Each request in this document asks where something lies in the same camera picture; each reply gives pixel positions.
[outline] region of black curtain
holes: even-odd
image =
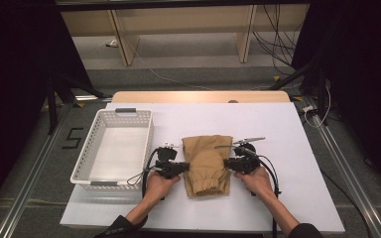
[[[61,13],[0,0],[0,187],[26,146],[55,73],[91,87]]]
[[[322,68],[332,100],[381,173],[381,1],[357,2],[349,9],[351,20],[341,25],[347,31],[327,47]],[[295,68],[315,54],[340,6],[332,1],[312,4],[296,48]],[[308,76],[307,81],[316,86],[318,79]]]

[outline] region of white plastic basket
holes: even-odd
[[[127,180],[146,166],[152,137],[151,111],[135,108],[99,110],[70,181],[86,189],[141,189],[140,182],[129,185]]]

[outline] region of black tape marking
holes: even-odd
[[[70,131],[69,131],[69,134],[67,134],[66,140],[67,141],[76,141],[76,144],[75,144],[75,146],[71,146],[71,147],[62,147],[62,149],[63,150],[77,149],[78,145],[79,145],[79,142],[81,142],[82,138],[80,138],[80,137],[71,137],[71,135],[72,135],[73,131],[82,131],[83,129],[84,129],[83,127],[73,127],[73,128],[70,128]]]

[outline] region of black sleeve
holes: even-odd
[[[103,232],[94,236],[94,238],[139,238],[137,231],[145,225],[148,216],[141,223],[133,225],[124,216],[119,215],[116,220]]]
[[[296,226],[289,235],[289,238],[322,238],[323,236],[311,224],[302,223]]]

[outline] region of brown pants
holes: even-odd
[[[197,136],[182,138],[186,162],[190,170],[184,173],[188,196],[221,195],[230,193],[230,170],[224,167],[231,146],[230,136]]]

